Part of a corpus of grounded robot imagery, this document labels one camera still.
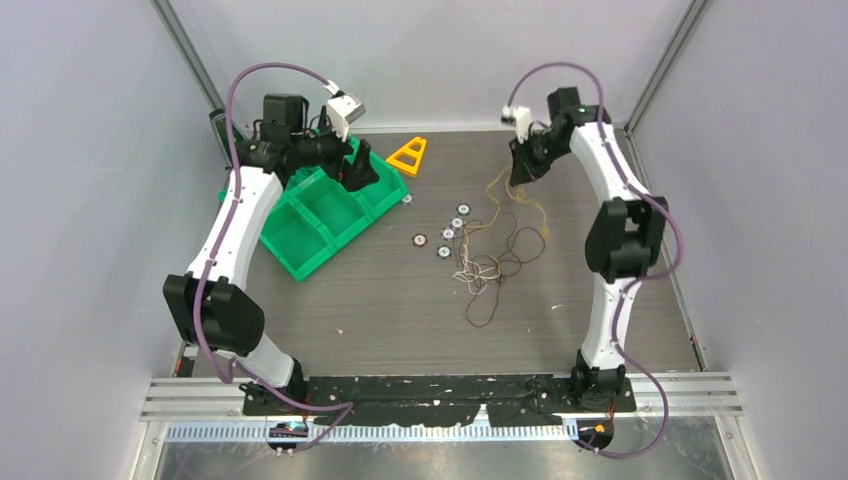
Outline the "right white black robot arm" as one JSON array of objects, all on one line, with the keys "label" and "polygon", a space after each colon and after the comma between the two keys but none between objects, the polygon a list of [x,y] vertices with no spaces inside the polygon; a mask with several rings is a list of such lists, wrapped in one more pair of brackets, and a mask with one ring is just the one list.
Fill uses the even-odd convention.
[{"label": "right white black robot arm", "polygon": [[550,123],[539,130],[529,108],[508,103],[502,109],[502,122],[515,131],[509,184],[539,180],[554,161],[572,154],[597,197],[599,209],[584,243],[594,275],[591,316],[566,387],[572,403],[591,411],[624,390],[630,314],[641,281],[659,258],[668,203],[650,195],[623,160],[603,107],[583,103],[575,87],[550,93],[547,107]]}]

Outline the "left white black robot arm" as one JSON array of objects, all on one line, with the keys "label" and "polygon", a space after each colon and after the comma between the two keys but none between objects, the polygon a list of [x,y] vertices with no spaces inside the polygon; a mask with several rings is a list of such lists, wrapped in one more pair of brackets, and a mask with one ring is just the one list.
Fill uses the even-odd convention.
[{"label": "left white black robot arm", "polygon": [[232,114],[211,113],[231,160],[224,200],[209,234],[183,274],[170,274],[163,295],[184,341],[196,346],[225,384],[241,370],[252,390],[265,391],[284,414],[304,408],[302,366],[265,332],[262,308],[247,294],[246,281],[261,231],[289,178],[304,167],[318,167],[347,191],[378,181],[370,146],[354,147],[351,124],[365,112],[345,92],[322,107],[317,128],[307,125],[309,103],[300,95],[269,94],[254,134],[240,139]]}]

